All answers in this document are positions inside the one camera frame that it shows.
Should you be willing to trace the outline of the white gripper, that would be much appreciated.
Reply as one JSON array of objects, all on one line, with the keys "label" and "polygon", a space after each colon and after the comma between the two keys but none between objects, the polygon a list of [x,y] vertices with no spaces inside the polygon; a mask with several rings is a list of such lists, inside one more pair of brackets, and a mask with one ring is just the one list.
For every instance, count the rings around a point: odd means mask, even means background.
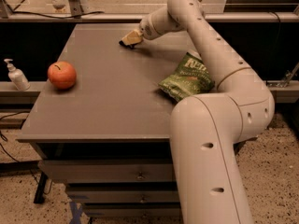
[{"label": "white gripper", "polygon": [[139,44],[143,41],[143,37],[152,40],[154,39],[155,32],[151,24],[151,16],[145,16],[139,23],[139,30],[134,29],[127,35],[125,35],[121,40],[126,44]]}]

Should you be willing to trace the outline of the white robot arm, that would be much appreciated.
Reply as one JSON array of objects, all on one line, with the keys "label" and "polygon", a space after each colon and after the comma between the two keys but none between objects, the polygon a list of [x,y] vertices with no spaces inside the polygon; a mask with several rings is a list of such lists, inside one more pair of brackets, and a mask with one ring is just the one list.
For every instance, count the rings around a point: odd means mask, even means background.
[{"label": "white robot arm", "polygon": [[167,0],[122,40],[133,48],[145,39],[184,29],[215,82],[212,93],[187,97],[170,119],[170,147],[184,224],[254,224],[234,145],[271,122],[271,91],[244,59],[205,20],[198,0]]}]

